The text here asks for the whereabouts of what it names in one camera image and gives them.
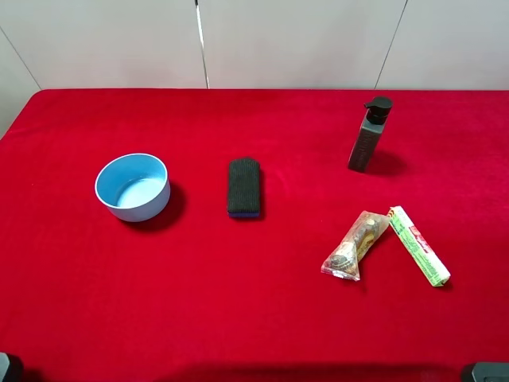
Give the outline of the black board eraser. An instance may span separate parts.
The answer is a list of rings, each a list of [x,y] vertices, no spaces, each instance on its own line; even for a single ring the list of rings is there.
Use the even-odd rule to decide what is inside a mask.
[[[253,158],[229,163],[227,214],[234,218],[258,217],[261,213],[260,165]]]

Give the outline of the clear snack packet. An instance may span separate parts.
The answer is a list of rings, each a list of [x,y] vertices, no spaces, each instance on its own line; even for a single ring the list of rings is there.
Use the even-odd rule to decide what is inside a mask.
[[[345,237],[321,265],[321,272],[340,279],[360,280],[359,262],[387,230],[390,218],[362,211]]]

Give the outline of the light blue bowl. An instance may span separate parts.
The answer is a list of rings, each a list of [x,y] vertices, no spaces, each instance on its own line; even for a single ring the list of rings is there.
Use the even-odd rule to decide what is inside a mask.
[[[143,222],[168,204],[169,172],[152,154],[123,155],[101,169],[95,179],[95,195],[120,220]]]

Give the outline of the red velvet table cloth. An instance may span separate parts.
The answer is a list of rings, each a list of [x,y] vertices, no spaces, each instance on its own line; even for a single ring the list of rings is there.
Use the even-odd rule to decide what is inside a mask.
[[[508,94],[391,92],[366,173],[370,91],[44,90],[1,141],[1,349],[31,381],[458,380],[508,358]],[[127,154],[171,195],[120,220],[95,195]],[[261,213],[227,214],[229,163]],[[360,280],[321,272],[362,211],[401,206],[450,273],[393,228]]]

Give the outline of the dark grey pump bottle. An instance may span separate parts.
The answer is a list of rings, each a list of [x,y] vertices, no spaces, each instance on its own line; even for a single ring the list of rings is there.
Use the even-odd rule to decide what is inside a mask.
[[[361,123],[359,134],[348,159],[348,168],[363,173],[383,133],[387,118],[393,107],[393,101],[384,96],[376,96],[364,104],[366,114]]]

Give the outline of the black right base block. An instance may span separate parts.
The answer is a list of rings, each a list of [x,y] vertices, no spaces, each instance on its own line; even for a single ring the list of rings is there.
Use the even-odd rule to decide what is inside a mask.
[[[509,382],[508,362],[476,362],[461,371],[462,382]]]

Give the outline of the black base block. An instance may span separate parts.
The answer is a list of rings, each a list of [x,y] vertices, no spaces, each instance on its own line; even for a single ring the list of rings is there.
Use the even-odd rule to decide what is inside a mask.
[[[509,382],[508,362],[476,362],[461,371],[462,382]]]
[[[23,364],[19,357],[0,353],[0,382],[20,382]]]

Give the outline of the black left base block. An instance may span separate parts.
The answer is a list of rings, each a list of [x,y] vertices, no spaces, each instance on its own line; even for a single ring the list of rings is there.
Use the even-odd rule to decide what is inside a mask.
[[[0,353],[0,382],[20,382],[23,364],[19,357]]]

